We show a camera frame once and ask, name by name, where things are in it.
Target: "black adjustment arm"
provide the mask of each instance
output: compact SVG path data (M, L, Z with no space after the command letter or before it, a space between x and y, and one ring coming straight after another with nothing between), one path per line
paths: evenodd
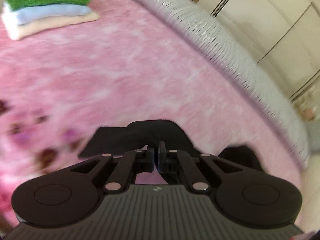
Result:
M132 169L136 159L136 153L141 154L143 152L143 150L129 151L121 157L104 186L105 193L118 194L127 188L130 180L135 180L135 176L132 178Z
M106 172L106 169L111 168L113 162L113 156L111 154L105 153L102 157L99 157L99 163L87 174L90 180L95 180Z
M228 175L228 173L244 171L246 167L228 160L224 160L214 155L201 154L199 158L200 164L209 168L209 170L221 181Z
M210 184L198 169L192 157L184 151L170 150L169 155L172 154L177 156L189 190L195 193L208 193L211 189Z
M155 160L157 169L159 173L166 173L167 172L167 150L165 149L164 141L160 141L158 155Z

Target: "white wardrobe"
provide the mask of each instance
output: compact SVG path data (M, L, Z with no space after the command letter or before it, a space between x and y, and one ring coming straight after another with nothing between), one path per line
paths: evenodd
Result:
M199 0L213 12L222 0ZM288 98L320 75L320 0L227 0L216 18Z

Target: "black towel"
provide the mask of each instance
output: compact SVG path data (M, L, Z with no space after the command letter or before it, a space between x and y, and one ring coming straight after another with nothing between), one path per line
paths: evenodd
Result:
M239 147L227 147L218 156L257 171L264 171L253 150L246 145Z
M167 150L183 150L192 157L201 154L175 122L154 120L133 122L127 127L100 127L79 154L79 158L89 158L103 153L122 155L127 151L141 149L145 145L157 149L160 141L165 142ZM263 171L255 153L247 146L227 147L219 157Z
M320 240L320 231L318 231L318 233L311 237L310 240Z

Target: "pink floral pattern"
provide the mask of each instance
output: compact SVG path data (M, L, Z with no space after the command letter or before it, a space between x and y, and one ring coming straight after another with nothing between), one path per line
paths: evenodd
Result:
M10 106L0 114L0 208L12 223L9 199L20 183L78 162L98 127L137 120L173 120L215 155L248 144L268 172L300 187L299 168L278 136L180 36L131 0L92 0L90 7L98 21L21 41L0 24L0 100ZM57 155L44 169L45 149Z

